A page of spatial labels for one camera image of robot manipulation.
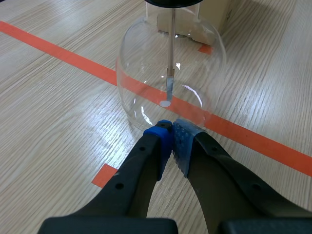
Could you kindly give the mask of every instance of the metal rod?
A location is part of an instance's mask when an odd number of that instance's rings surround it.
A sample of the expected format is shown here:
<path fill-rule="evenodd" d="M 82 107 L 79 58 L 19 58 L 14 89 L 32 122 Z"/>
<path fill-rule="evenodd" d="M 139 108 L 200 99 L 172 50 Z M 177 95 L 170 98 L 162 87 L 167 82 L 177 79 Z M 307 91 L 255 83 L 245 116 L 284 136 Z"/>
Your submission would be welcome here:
<path fill-rule="evenodd" d="M 174 57 L 175 57 L 175 36 L 176 36 L 176 9 L 171 10 L 171 21 L 169 27 L 169 48 L 168 48 L 168 69 L 167 69 L 167 101 L 172 100 L 174 85 Z"/>

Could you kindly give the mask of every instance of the orange tape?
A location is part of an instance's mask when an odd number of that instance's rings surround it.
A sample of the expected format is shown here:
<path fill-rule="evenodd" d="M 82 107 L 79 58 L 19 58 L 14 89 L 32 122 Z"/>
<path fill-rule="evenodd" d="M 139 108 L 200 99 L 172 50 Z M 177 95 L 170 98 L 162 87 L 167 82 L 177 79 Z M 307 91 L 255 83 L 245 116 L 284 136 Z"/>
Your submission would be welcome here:
<path fill-rule="evenodd" d="M 100 188 L 104 188 L 104 186 L 116 172 L 117 172 L 116 168 L 111 167 L 110 165 L 105 163 L 97 173 L 96 177 L 94 177 L 94 179 L 92 180 L 92 183 Z"/>
<path fill-rule="evenodd" d="M 211 55 L 213 49 L 212 49 L 211 46 L 206 45 L 206 44 L 203 44 L 203 45 L 199 48 L 198 51 L 199 51 L 199 52 L 202 52 L 202 53 L 205 53 L 205 54 L 208 54 L 208 55 Z"/>
<path fill-rule="evenodd" d="M 71 64 L 83 71 L 86 71 L 96 77 L 101 78 L 113 85 L 116 85 L 116 73 L 115 71 L 101 66 L 91 60 L 81 57 L 73 52 L 65 50 L 57 45 L 47 42 L 41 38 L 24 32 L 8 23 L 0 21 L 0 31 L 5 34 L 14 37 L 20 41 L 23 41 L 41 51 L 44 51 L 68 64 Z M 139 81 L 129 78 L 127 81 L 127 88 L 132 92 L 137 92 L 138 89 L 146 88 L 152 90 L 151 93 L 145 92 L 143 97 L 158 104 L 158 95 L 164 95 L 159 90 L 154 89 L 151 86 L 140 83 Z M 189 114 L 189 110 L 196 112 L 197 107 L 180 99 L 174 99 L 175 105 L 183 105 L 185 109 L 181 111 L 181 116 L 195 120 L 194 115 Z M 221 117 L 212 115 L 205 123 L 205 127 L 212 131 L 221 134 L 239 144 L 242 144 L 252 150 L 255 150 L 265 156 L 268 156 L 280 163 L 283 163 L 297 171 L 312 176 L 312 157 L 291 149 L 285 145 L 282 145 L 276 141 L 268 139 L 260 134 L 252 132 L 246 128 L 243 128 L 237 124 L 234 124 Z"/>

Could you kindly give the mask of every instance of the screw hole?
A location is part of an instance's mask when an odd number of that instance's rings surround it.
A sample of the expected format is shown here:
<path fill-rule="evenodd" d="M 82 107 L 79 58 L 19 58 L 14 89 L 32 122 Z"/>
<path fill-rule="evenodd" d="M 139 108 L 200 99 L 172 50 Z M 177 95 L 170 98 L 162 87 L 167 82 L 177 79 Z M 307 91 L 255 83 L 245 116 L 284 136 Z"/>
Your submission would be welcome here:
<path fill-rule="evenodd" d="M 252 188 L 255 189 L 255 190 L 261 191 L 261 186 L 258 185 L 258 184 L 253 184 Z"/>
<path fill-rule="evenodd" d="M 118 183 L 115 185 L 116 189 L 123 189 L 123 184 L 122 183 Z"/>

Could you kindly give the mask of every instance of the wooden floor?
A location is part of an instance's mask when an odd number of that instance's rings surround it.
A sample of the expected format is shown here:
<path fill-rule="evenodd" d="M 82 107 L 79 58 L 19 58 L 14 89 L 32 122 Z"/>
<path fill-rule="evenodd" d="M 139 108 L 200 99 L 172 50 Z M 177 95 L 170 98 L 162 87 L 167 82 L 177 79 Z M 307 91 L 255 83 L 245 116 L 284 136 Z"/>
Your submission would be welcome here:
<path fill-rule="evenodd" d="M 115 68 L 121 37 L 142 0 L 5 0 L 0 20 Z M 312 156 L 312 1 L 238 0 L 223 34 L 226 82 L 216 115 Z M 311 178 L 209 131 L 229 154 L 279 193 L 312 211 Z M 36 233 L 100 188 L 104 163 L 118 168 L 142 132 L 117 88 L 0 33 L 0 233 Z M 169 160 L 149 216 L 179 232 L 207 233 L 189 182 Z"/>

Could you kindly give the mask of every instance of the transparent glass container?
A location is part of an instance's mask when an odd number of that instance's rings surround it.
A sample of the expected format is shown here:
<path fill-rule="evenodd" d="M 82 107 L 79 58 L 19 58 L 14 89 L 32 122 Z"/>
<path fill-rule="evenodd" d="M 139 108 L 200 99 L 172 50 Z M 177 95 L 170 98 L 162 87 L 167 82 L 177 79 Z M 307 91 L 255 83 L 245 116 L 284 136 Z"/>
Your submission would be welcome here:
<path fill-rule="evenodd" d="M 199 4 L 174 10 L 172 98 L 166 86 L 173 9 L 146 3 L 146 16 L 122 40 L 117 86 L 129 120 L 142 130 L 177 118 L 202 127 L 216 107 L 224 85 L 225 50 L 219 33 L 198 18 L 198 11 Z"/>

